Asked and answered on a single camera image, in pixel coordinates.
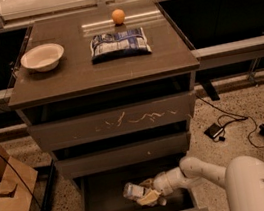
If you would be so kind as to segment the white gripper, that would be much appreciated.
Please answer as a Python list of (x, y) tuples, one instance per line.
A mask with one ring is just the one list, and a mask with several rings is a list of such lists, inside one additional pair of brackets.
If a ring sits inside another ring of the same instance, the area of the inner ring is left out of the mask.
[(172, 185), (170, 185), (170, 181), (165, 172), (157, 174), (154, 179), (145, 179), (140, 183), (140, 186), (146, 188), (154, 187), (154, 190), (148, 190), (143, 197), (137, 199), (137, 203), (141, 206), (152, 206), (156, 205), (157, 202), (159, 205), (164, 206), (167, 204), (166, 196), (173, 193)]

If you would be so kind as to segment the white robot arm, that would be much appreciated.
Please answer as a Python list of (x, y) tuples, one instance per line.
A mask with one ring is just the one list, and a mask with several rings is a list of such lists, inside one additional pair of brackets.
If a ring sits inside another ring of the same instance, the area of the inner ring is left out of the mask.
[(200, 178), (223, 188), (230, 211), (264, 211), (264, 162), (250, 156), (235, 157), (227, 167), (183, 157), (178, 168), (161, 172), (133, 187), (140, 205), (152, 205), (175, 189), (190, 189)]

